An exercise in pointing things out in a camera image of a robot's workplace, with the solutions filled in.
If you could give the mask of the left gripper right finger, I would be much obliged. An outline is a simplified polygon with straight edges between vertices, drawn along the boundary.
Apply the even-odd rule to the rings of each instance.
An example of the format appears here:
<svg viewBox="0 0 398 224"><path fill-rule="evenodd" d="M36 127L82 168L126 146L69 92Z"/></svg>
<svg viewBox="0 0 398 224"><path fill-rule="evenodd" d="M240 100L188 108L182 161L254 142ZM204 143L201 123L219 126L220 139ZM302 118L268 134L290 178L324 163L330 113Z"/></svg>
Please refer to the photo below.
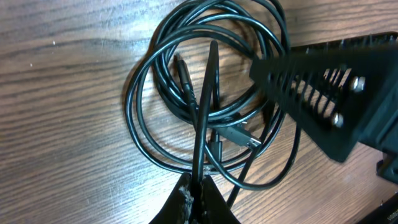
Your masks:
<svg viewBox="0 0 398 224"><path fill-rule="evenodd" d="M384 155L377 175L397 182L395 32L294 47L253 60L249 76L330 159L365 144Z"/></svg>

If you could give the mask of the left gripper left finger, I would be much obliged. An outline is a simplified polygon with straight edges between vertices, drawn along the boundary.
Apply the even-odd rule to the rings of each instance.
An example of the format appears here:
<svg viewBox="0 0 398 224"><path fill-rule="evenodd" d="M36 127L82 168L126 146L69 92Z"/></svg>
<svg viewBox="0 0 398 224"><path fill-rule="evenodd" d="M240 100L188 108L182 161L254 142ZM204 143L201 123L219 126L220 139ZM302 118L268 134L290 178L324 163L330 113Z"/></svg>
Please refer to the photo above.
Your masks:
<svg viewBox="0 0 398 224"><path fill-rule="evenodd" d="M192 109L197 119L192 173L180 176L172 193L151 223L238 223L213 179L204 174L206 129L215 77L219 70L217 41L210 44L199 109Z"/></svg>

